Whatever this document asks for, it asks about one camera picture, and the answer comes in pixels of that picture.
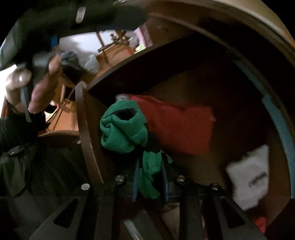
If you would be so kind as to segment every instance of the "person's arm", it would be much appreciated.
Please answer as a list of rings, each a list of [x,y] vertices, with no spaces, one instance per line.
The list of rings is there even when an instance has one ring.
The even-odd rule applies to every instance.
[[[33,89],[28,110],[36,114],[33,123],[28,123],[20,100],[19,88],[29,83],[31,72],[15,71],[6,79],[8,116],[0,118],[0,151],[34,140],[38,132],[45,129],[45,116],[40,114],[53,99],[58,78],[61,76],[61,59],[56,55],[49,63],[49,73]]]

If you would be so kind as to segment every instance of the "dark jacket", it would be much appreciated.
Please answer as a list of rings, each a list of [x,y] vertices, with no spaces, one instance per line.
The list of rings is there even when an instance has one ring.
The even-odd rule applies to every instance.
[[[0,118],[0,234],[10,234],[7,239],[28,239],[73,191],[89,183],[81,145],[48,147],[37,137],[44,126],[41,115],[34,123],[12,110]]]

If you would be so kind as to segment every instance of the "bolt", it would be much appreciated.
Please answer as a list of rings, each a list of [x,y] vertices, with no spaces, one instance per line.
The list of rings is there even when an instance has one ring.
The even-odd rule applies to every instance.
[[[124,176],[122,176],[122,175],[117,175],[116,177],[115,177],[115,180],[116,180],[116,182],[123,182],[124,181]]]
[[[81,186],[81,189],[82,190],[88,190],[90,188],[90,185],[88,184],[88,183],[84,183],[84,184],[82,184],[82,186]]]
[[[179,181],[179,182],[184,182],[185,176],[179,175],[179,176],[177,176],[176,180]]]
[[[219,185],[217,183],[211,183],[210,184],[210,187],[213,189],[213,190],[218,190],[219,189]]]

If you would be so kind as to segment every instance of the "red object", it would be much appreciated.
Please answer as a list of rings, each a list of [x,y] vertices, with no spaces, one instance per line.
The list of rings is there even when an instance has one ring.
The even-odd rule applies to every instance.
[[[254,219],[255,225],[260,229],[263,234],[266,230],[266,218],[265,217],[259,217]]]
[[[210,107],[183,108],[151,96],[130,94],[129,97],[138,103],[161,149],[194,155],[207,152],[215,121]]]

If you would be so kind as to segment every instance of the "white cloth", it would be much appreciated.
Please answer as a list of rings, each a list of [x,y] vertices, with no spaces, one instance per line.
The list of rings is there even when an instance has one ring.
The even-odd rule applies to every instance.
[[[268,146],[248,152],[241,161],[226,167],[233,185],[233,199],[243,210],[255,207],[268,192]]]

